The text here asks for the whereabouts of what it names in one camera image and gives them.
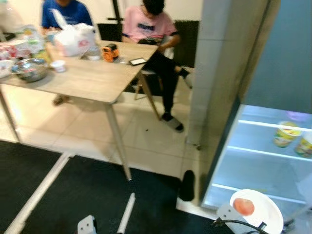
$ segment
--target cable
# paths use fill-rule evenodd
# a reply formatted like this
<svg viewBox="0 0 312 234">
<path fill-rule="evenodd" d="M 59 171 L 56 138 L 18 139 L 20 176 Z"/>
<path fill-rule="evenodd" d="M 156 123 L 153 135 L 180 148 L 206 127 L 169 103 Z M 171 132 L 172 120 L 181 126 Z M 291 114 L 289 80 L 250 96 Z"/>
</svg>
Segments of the cable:
<svg viewBox="0 0 312 234">
<path fill-rule="evenodd" d="M 238 224 L 242 224 L 242 225 L 245 225 L 247 227 L 253 228 L 253 229 L 257 230 L 260 234 L 268 234 L 264 230 L 257 228 L 254 225 L 251 225 L 249 223 L 239 221 L 239 220 L 231 220 L 231 219 L 222 220 L 222 219 L 218 218 L 215 222 L 212 223 L 212 225 L 220 225 L 220 224 L 224 224 L 224 223 L 238 223 Z"/>
</svg>

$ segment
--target person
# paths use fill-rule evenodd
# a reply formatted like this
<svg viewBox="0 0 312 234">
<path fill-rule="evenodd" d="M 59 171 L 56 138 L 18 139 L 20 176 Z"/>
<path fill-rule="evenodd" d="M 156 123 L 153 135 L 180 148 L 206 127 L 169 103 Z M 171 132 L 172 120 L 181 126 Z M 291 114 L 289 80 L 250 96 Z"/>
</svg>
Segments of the person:
<svg viewBox="0 0 312 234">
<path fill-rule="evenodd" d="M 45 0 L 42 7 L 42 33 L 45 35 L 49 30 L 60 27 L 54 18 L 51 9 L 57 9 L 64 16 L 68 24 L 85 23 L 93 25 L 87 7 L 77 0 Z M 55 106 L 69 100 L 68 96 L 57 95 L 53 100 Z"/>
<path fill-rule="evenodd" d="M 177 132 L 183 132 L 183 124 L 171 115 L 174 93 L 178 77 L 182 76 L 191 88 L 189 72 L 162 52 L 175 47 L 180 42 L 180 36 L 170 17 L 163 12 L 164 0 L 143 0 L 141 6 L 131 6 L 126 9 L 122 29 L 122 41 L 127 43 L 157 44 L 158 51 L 145 64 L 144 69 L 155 71 L 162 80 L 164 114 L 162 120 Z M 161 43 L 165 36 L 172 36 Z"/>
</svg>

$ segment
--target tile floor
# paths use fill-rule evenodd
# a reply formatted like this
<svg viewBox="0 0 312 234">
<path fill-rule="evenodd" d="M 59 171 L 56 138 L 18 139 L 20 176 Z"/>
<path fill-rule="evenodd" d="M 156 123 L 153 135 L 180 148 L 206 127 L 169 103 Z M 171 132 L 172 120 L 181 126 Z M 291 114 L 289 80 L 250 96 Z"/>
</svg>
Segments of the tile floor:
<svg viewBox="0 0 312 234">
<path fill-rule="evenodd" d="M 6 85 L 3 92 L 23 143 L 120 163 L 101 103 L 75 98 L 54 107 L 53 94 Z M 190 90 L 180 81 L 173 114 L 185 129 L 190 96 Z M 155 97 L 155 103 L 162 113 L 161 97 Z M 186 170 L 196 170 L 198 164 L 207 163 L 197 156 L 193 146 L 185 144 L 186 133 L 176 133 L 157 121 L 144 95 L 134 100 L 134 94 L 123 93 L 114 109 L 131 167 L 182 178 Z M 3 110 L 0 110 L 0 139 L 15 141 Z"/>
</svg>

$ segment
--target smartphone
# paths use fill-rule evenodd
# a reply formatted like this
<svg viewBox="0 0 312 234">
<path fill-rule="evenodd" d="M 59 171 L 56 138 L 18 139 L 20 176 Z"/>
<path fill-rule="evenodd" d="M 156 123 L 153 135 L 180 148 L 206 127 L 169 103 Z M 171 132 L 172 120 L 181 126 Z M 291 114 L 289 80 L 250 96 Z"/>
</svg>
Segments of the smartphone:
<svg viewBox="0 0 312 234">
<path fill-rule="evenodd" d="M 147 61 L 144 58 L 136 58 L 136 59 L 130 60 L 129 64 L 132 66 L 137 66 L 146 62 Z"/>
</svg>

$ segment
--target pink t-shirt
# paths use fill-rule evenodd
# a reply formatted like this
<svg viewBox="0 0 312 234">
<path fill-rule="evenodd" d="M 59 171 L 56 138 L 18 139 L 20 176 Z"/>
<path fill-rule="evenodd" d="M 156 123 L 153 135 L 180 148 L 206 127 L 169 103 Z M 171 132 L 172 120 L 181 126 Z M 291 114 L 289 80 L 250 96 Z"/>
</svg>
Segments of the pink t-shirt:
<svg viewBox="0 0 312 234">
<path fill-rule="evenodd" d="M 140 6 L 131 6 L 126 9 L 122 35 L 135 42 L 145 38 L 159 38 L 177 33 L 167 13 L 162 12 L 153 19 L 147 18 Z"/>
</svg>

